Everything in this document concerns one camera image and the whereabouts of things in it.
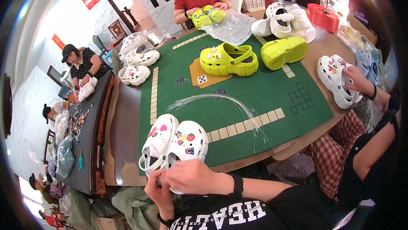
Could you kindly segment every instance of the black wristband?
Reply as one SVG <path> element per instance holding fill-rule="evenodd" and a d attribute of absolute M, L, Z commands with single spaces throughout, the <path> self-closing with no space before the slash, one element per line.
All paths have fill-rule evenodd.
<path fill-rule="evenodd" d="M 375 99 L 376 95 L 377 95 L 377 86 L 374 83 L 373 83 L 373 86 L 374 86 L 374 94 L 372 96 L 363 94 L 364 97 L 370 99 L 371 101 L 373 101 Z"/>
<path fill-rule="evenodd" d="M 173 224 L 174 221 L 176 221 L 176 219 L 170 219 L 170 220 L 164 220 L 161 218 L 160 216 L 160 212 L 157 213 L 157 219 L 165 226 L 171 227 L 171 225 Z"/>
<path fill-rule="evenodd" d="M 230 193 L 229 196 L 233 196 L 236 198 L 242 197 L 242 192 L 244 191 L 244 181 L 242 177 L 237 174 L 230 174 L 232 178 L 234 178 L 234 192 Z"/>

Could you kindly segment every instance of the strawberry charm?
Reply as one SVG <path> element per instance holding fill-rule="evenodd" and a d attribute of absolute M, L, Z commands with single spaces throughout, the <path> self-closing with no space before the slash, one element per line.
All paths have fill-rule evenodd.
<path fill-rule="evenodd" d="M 195 135 L 192 134 L 192 133 L 187 136 L 188 141 L 192 141 L 192 140 L 194 140 L 194 138 L 195 138 Z"/>

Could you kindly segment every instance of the black cap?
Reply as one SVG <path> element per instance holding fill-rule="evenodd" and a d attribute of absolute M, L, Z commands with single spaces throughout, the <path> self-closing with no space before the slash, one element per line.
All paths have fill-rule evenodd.
<path fill-rule="evenodd" d="M 30 178 L 28 179 L 28 183 L 30 183 L 30 186 L 35 190 L 35 177 L 34 173 L 31 173 Z"/>
<path fill-rule="evenodd" d="M 62 61 L 61 62 L 65 63 L 67 61 L 69 54 L 71 54 L 71 52 L 73 52 L 74 49 L 76 48 L 72 44 L 65 45 L 64 49 L 62 50 Z"/>
<path fill-rule="evenodd" d="M 47 107 L 47 104 L 44 104 L 44 109 L 42 111 L 43 111 L 42 116 L 45 118 L 48 124 L 48 113 L 50 113 L 51 107 Z"/>

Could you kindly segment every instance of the window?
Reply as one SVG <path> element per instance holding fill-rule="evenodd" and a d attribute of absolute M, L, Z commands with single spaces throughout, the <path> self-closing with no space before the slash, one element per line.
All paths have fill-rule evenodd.
<path fill-rule="evenodd" d="M 41 218 L 38 214 L 39 210 L 42 210 L 44 212 L 41 192 L 39 190 L 34 190 L 30 186 L 30 183 L 28 183 L 21 177 L 18 177 L 18 182 L 20 183 L 20 190 L 21 194 L 23 195 L 23 201 L 27 205 L 28 209 L 34 216 Z"/>

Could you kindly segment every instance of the bracelet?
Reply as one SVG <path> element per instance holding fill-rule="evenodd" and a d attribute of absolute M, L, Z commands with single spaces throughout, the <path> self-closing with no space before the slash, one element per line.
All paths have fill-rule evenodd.
<path fill-rule="evenodd" d="M 363 94 L 364 97 L 370 99 L 371 101 L 373 101 L 377 95 L 377 86 L 374 83 L 373 83 L 373 86 L 374 86 L 374 94 L 372 96 Z"/>

